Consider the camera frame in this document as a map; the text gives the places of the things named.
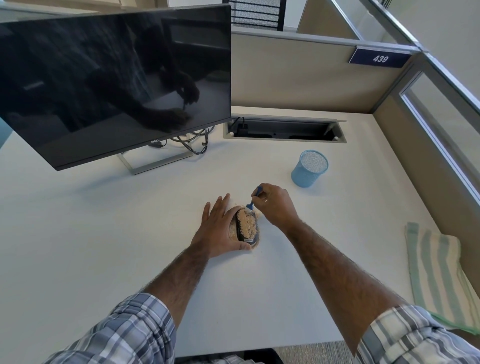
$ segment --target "white desk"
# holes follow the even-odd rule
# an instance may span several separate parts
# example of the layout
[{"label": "white desk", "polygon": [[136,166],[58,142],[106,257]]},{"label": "white desk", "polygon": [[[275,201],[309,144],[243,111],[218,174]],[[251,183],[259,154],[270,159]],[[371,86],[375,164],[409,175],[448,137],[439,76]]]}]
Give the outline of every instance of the white desk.
[{"label": "white desk", "polygon": [[[113,156],[56,172],[13,134],[0,149],[0,362],[32,363],[70,344],[188,246],[206,201],[248,203],[287,188],[299,215],[412,301],[404,225],[437,227],[372,115],[232,108],[347,120],[346,144],[226,140],[129,175]],[[330,168],[313,187],[290,172],[305,149]],[[178,331],[177,356],[340,340],[303,264],[264,218],[252,254],[212,259]]]}]

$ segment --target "black monitor screen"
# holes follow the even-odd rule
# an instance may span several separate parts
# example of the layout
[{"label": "black monitor screen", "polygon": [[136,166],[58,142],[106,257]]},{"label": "black monitor screen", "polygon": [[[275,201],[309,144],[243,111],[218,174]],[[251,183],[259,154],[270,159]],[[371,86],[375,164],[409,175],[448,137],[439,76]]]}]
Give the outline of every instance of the black monitor screen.
[{"label": "black monitor screen", "polygon": [[0,24],[0,117],[61,170],[230,117],[230,6]]}]

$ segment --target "striped cloth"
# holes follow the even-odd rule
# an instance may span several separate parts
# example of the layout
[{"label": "striped cloth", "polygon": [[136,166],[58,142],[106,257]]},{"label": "striped cloth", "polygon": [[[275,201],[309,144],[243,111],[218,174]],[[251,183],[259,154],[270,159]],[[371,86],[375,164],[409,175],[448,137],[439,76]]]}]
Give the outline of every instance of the striped cloth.
[{"label": "striped cloth", "polygon": [[458,238],[414,222],[405,236],[415,304],[448,326],[480,334],[480,300],[460,266]]}]

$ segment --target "brush handle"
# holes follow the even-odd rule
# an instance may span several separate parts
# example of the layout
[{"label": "brush handle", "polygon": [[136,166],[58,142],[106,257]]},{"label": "brush handle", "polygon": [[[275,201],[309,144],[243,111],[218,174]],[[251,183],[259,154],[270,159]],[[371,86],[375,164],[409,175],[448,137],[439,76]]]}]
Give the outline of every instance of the brush handle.
[{"label": "brush handle", "polygon": [[[263,190],[263,188],[261,186],[258,186],[257,187],[257,193],[255,194],[255,196],[258,197],[258,195],[262,192],[262,190]],[[253,201],[250,202],[246,207],[253,211]]]}]

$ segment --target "gray carpet floor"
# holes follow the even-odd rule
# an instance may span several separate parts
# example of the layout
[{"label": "gray carpet floor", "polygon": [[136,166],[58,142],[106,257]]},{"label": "gray carpet floor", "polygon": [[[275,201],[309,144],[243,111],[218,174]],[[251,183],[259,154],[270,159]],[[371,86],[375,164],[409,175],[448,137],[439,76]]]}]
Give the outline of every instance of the gray carpet floor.
[{"label": "gray carpet floor", "polygon": [[284,364],[351,364],[353,356],[344,341],[275,348]]}]

